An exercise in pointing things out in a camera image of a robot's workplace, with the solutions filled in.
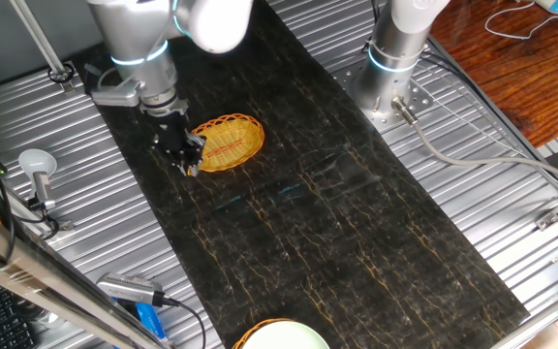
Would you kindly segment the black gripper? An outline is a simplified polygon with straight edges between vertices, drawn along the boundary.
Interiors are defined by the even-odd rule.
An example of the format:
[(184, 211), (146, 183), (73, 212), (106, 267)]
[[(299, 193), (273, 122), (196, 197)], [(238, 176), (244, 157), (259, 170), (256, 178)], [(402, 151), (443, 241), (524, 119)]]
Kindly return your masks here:
[(166, 153), (174, 167), (183, 175), (192, 176), (193, 165), (202, 162), (206, 139), (193, 133), (187, 133), (187, 113), (175, 111), (163, 117), (155, 117), (158, 126), (158, 145)]

